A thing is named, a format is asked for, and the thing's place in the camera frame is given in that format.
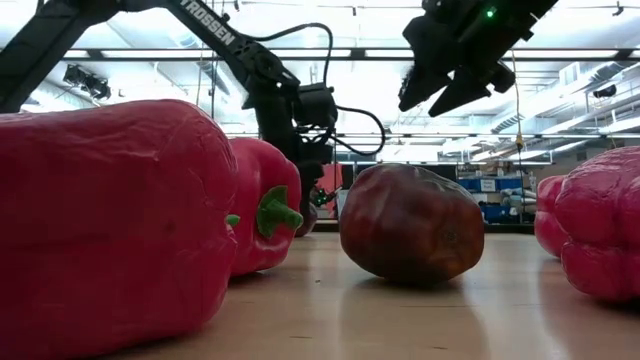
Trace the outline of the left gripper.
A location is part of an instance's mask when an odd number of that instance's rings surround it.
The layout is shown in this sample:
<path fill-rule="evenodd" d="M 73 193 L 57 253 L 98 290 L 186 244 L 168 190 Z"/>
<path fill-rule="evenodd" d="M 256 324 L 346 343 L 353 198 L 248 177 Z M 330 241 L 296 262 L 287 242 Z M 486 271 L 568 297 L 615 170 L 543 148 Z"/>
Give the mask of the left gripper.
<path fill-rule="evenodd" d="M 324 176 L 324 166 L 332 158 L 333 147 L 328 145 L 323 137 L 319 140 L 310 140 L 301 135 L 297 136 L 296 164 L 300 179 L 302 199 L 308 200 L 312 188 L 318 180 Z"/>

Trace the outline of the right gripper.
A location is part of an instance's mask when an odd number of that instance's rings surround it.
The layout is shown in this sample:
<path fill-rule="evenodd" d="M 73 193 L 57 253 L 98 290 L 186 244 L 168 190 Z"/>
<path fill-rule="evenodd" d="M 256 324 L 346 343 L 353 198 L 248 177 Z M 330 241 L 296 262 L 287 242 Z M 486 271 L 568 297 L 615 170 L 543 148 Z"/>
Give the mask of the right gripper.
<path fill-rule="evenodd" d="M 401 112 L 446 86 L 431 117 L 489 97 L 489 84 L 499 93 L 514 85 L 515 74 L 501 58 L 531 38 L 531 8 L 523 0 L 423 0 L 422 8 L 402 32 L 414 63 L 398 93 Z"/>

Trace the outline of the dark red bell pepper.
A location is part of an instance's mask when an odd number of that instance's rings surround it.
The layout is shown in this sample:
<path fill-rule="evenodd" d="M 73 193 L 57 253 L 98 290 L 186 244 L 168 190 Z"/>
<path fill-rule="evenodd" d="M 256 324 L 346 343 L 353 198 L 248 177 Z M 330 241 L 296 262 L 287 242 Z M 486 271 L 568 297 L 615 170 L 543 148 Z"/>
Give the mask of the dark red bell pepper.
<path fill-rule="evenodd" d="M 432 286 L 481 259 L 484 220 L 457 182 L 408 164 L 361 171 L 339 218 L 341 246 L 358 266 L 396 283 Z"/>

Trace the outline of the red partition panel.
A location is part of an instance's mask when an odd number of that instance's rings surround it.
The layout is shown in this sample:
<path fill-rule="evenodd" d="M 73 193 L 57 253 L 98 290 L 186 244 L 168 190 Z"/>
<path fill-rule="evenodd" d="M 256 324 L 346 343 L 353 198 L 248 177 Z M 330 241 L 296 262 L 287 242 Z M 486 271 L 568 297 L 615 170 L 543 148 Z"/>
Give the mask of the red partition panel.
<path fill-rule="evenodd" d="M 342 187 L 342 165 L 326 164 L 323 166 L 324 175 L 316 181 L 312 190 L 312 203 L 316 207 L 325 206 L 331 210 L 335 204 L 337 191 Z"/>

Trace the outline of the black monitor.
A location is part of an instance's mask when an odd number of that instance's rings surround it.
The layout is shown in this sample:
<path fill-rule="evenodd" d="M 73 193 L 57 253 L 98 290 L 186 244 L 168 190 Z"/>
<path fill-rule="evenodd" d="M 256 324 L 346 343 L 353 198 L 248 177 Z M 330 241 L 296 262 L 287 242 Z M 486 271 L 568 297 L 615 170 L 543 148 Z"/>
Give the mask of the black monitor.
<path fill-rule="evenodd" d="M 357 178 L 360 172 L 373 167 L 373 164 L 361 164 L 358 163 L 354 170 L 354 178 Z M 415 164 L 415 167 L 422 168 L 425 170 L 432 171 L 444 178 L 452 180 L 454 182 L 457 181 L 457 167 L 455 165 L 425 165 L 425 164 Z"/>

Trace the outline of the blue storage bin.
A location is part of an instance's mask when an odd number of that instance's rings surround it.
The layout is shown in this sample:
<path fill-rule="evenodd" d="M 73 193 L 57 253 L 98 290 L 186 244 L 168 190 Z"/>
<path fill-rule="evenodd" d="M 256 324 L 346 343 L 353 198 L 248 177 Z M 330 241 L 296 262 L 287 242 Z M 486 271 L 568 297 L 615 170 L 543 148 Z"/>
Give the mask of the blue storage bin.
<path fill-rule="evenodd" d="M 488 204 L 482 205 L 481 210 L 484 221 L 489 224 L 506 224 L 513 220 L 509 206 Z"/>
<path fill-rule="evenodd" d="M 480 180 L 483 178 L 495 179 L 497 191 L 501 192 L 507 189 L 516 189 L 522 186 L 522 180 L 516 177 L 471 177 L 471 178 L 459 178 L 458 184 L 467 189 L 471 193 L 483 193 L 480 191 Z"/>

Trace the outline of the black aluminium table frame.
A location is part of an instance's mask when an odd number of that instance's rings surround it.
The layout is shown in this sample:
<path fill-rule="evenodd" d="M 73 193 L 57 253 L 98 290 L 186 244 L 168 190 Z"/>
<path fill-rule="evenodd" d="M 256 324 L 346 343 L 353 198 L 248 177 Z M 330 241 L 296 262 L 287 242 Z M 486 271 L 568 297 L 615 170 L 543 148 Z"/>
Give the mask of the black aluminium table frame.
<path fill-rule="evenodd" d="M 533 224 L 485 224 L 484 230 L 486 233 L 491 234 L 524 234 L 524 235 L 533 235 L 534 234 L 534 225 Z M 339 224 L 337 222 L 333 223 L 321 223 L 318 222 L 313 227 L 314 232 L 338 232 Z"/>

